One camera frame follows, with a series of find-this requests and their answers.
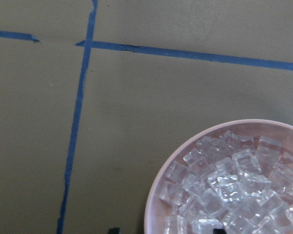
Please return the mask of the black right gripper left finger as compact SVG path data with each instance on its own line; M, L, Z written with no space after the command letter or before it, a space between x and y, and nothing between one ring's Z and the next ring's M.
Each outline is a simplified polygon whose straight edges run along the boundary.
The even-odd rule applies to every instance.
M120 228L119 227L113 227L108 229L107 234L120 234Z

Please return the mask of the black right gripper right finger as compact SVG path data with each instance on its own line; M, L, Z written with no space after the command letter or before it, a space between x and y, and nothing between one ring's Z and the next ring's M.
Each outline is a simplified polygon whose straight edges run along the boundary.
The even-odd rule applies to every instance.
M213 229L213 234L225 234L224 229Z

